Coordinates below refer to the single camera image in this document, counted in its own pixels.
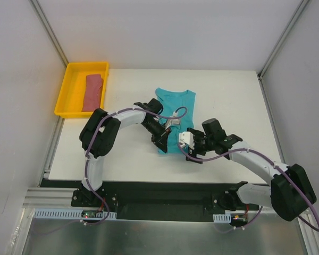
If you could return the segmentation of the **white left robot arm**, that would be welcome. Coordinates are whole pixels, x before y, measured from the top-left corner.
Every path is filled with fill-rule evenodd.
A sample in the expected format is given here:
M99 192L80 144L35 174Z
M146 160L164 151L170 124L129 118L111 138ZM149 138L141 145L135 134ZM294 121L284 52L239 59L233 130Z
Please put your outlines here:
M111 151L118 131L134 124L141 124L151 134L151 142L162 152L167 152L170 128L155 119L164 107L155 98L148 103L137 102L132 107L108 113L103 109L94 110L79 135L87 158L85 173L79 188L83 200L91 207L102 200L99 188L105 156Z

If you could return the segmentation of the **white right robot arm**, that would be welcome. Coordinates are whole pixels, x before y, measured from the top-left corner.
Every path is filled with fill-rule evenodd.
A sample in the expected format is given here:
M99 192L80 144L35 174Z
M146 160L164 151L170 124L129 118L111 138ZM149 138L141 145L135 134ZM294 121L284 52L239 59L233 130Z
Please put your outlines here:
M179 134L180 148L187 148L186 160L203 163L207 152L242 165L265 181L266 185L246 181L225 191L218 205L225 210L239 210L247 204L269 207L284 220L292 221L312 207L316 195L303 167L276 163L252 149L235 134L227 135L215 118L202 123L203 130L188 128Z

